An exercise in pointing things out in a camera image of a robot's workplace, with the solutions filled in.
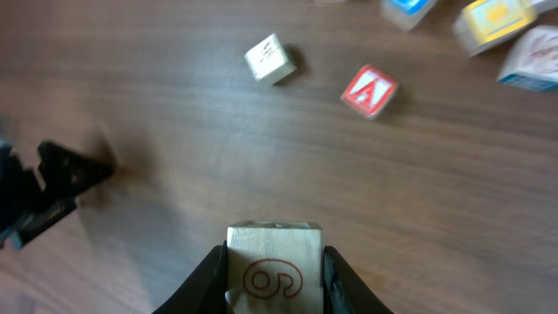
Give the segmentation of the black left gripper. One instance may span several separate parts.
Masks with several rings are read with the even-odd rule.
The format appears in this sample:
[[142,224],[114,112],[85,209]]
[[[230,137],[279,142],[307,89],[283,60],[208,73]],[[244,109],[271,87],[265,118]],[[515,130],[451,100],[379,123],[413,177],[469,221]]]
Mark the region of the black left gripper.
[[74,211],[81,194],[108,180],[114,167],[53,141],[37,148],[37,171],[25,168],[13,146],[1,142],[1,244],[15,250]]

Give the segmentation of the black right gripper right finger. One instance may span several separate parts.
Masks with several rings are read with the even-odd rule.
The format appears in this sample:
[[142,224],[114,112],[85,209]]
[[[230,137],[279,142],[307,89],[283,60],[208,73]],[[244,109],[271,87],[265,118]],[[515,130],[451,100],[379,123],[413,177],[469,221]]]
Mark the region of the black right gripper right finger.
[[393,314],[333,246],[323,251],[324,314]]

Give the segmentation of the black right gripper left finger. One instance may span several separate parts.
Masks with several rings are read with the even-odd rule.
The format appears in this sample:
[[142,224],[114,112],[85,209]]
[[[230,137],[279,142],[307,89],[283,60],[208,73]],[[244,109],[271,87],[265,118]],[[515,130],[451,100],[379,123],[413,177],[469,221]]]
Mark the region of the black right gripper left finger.
[[214,246],[184,283],[153,314],[225,314],[226,244]]

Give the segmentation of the small white red-drawing block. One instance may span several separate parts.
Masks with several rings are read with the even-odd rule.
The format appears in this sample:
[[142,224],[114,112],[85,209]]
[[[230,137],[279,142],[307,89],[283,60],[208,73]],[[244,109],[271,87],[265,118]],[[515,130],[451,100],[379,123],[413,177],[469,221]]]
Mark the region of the small white red-drawing block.
[[323,229],[244,221],[227,229],[227,312],[322,314]]

